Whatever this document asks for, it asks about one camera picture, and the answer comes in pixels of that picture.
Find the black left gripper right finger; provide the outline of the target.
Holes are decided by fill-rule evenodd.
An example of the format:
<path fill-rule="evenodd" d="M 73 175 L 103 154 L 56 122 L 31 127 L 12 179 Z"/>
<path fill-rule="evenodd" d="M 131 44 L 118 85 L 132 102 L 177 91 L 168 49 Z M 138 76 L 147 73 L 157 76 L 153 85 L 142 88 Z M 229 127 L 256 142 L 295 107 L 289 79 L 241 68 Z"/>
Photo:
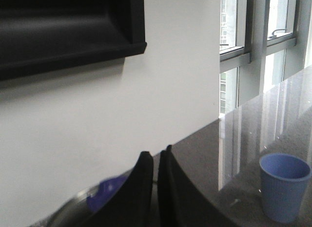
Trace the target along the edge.
<path fill-rule="evenodd" d="M 162 227 L 237 226 L 191 182 L 174 157 L 171 145 L 160 153 L 157 196 Z"/>

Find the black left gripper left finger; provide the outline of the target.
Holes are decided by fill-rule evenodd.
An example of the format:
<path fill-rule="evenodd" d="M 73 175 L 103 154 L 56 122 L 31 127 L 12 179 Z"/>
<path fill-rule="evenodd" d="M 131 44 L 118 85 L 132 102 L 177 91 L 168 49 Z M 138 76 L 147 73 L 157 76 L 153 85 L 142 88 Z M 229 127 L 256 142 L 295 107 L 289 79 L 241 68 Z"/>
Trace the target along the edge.
<path fill-rule="evenodd" d="M 86 221 L 84 227 L 144 227 L 150 209 L 153 158 L 148 151 L 140 153 L 125 183 L 100 210 Z"/>

